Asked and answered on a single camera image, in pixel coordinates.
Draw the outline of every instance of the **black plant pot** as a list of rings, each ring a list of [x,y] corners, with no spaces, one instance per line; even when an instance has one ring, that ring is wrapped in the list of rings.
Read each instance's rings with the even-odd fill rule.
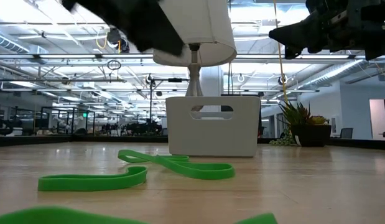
[[[292,125],[293,139],[303,147],[323,147],[330,139],[330,125]]]

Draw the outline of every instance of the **table surface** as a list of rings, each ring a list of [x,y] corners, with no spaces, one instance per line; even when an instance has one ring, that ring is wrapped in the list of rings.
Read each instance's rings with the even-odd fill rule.
[[[117,174],[120,149],[168,154],[167,144],[72,142],[0,147],[0,214],[61,205],[148,223],[234,223],[273,212],[280,224],[385,224],[385,151],[258,145],[229,162],[236,177],[197,180],[155,164],[138,187],[104,192],[38,192],[52,174]]]

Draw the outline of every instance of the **white lampshade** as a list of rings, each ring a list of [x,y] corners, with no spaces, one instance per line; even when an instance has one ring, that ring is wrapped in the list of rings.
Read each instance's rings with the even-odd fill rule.
[[[154,50],[161,65],[187,67],[191,64],[188,44],[200,43],[198,63],[202,67],[222,65],[236,56],[226,0],[164,0],[160,6],[186,43],[181,57]]]

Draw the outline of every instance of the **lamp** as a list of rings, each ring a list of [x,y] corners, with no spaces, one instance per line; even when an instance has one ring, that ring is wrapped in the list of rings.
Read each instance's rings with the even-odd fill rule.
[[[186,96],[203,96],[200,68],[222,65],[236,57],[227,1],[165,0],[160,6],[186,46],[181,57],[154,49],[154,62],[188,67],[190,82]]]

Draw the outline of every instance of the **white plastic bin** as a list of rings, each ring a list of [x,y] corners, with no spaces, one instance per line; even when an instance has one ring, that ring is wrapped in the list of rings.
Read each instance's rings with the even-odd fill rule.
[[[198,105],[230,106],[233,112],[193,112]],[[257,151],[260,98],[256,96],[166,99],[173,155],[253,157]]]

